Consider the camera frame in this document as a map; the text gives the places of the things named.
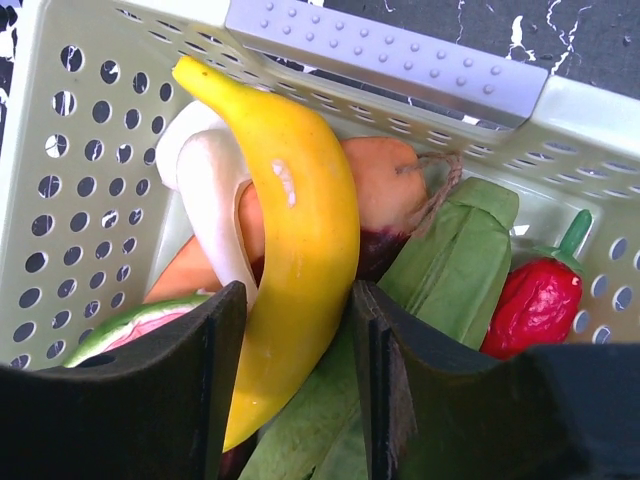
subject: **gray handle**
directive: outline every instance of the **gray handle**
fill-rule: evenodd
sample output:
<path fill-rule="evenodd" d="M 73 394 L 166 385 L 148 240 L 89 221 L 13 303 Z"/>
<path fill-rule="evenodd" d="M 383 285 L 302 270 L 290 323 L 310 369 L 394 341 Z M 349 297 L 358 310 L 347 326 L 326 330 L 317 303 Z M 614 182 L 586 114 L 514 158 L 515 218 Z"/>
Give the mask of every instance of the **gray handle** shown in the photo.
<path fill-rule="evenodd" d="M 296 0 L 232 0 L 226 22 L 247 48 L 515 128 L 545 69 Z"/>

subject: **black and white tabletop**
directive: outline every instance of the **black and white tabletop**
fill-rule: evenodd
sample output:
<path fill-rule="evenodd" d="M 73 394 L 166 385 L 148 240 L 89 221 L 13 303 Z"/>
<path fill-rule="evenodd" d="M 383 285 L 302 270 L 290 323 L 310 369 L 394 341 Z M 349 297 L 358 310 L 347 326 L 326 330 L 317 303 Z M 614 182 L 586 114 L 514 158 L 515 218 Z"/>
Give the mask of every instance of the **black and white tabletop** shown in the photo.
<path fill-rule="evenodd" d="M 23 1 L 33 0 L 0 0 L 0 147 Z M 301 1 L 640 99 L 639 0 Z"/>

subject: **plastic basket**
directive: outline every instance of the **plastic basket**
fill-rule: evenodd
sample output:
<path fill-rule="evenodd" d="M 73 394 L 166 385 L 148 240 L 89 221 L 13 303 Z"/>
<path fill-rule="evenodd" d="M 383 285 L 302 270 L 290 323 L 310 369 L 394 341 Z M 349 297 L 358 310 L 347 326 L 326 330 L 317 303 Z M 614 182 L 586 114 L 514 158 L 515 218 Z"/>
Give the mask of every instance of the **plastic basket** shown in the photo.
<path fill-rule="evenodd" d="M 467 174 L 517 191 L 516 253 L 594 224 L 572 342 L 639 338 L 640 102 L 529 65 L 297 1 L 39 0 L 21 15 L 0 160 L 0 361 L 59 364 L 139 303 L 191 235 L 154 147 L 192 99 L 189 54 L 321 112 L 340 137 L 465 152 Z M 287 57 L 508 128 L 285 68 Z"/>

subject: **red pepper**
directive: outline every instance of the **red pepper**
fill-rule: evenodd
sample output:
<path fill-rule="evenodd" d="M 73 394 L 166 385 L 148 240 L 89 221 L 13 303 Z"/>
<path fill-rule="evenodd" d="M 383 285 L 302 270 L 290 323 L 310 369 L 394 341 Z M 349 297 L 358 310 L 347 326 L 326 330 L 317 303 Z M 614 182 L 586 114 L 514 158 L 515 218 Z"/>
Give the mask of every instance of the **red pepper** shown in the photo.
<path fill-rule="evenodd" d="M 536 344 L 562 343 L 582 299 L 580 264 L 573 253 L 591 226 L 581 211 L 560 247 L 536 250 L 536 259 L 507 276 L 480 351 L 506 360 Z"/>

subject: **green pepper stem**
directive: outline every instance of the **green pepper stem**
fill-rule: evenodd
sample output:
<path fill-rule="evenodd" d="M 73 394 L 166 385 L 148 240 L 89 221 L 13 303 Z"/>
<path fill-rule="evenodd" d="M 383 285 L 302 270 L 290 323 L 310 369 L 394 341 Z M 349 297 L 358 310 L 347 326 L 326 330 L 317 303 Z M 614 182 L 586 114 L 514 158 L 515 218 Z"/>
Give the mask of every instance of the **green pepper stem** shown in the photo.
<path fill-rule="evenodd" d="M 573 256 L 587 235 L 589 228 L 591 228 L 592 221 L 593 218 L 589 210 L 580 210 L 571 225 L 569 225 L 567 233 L 562 237 L 558 250 L 566 255 Z"/>

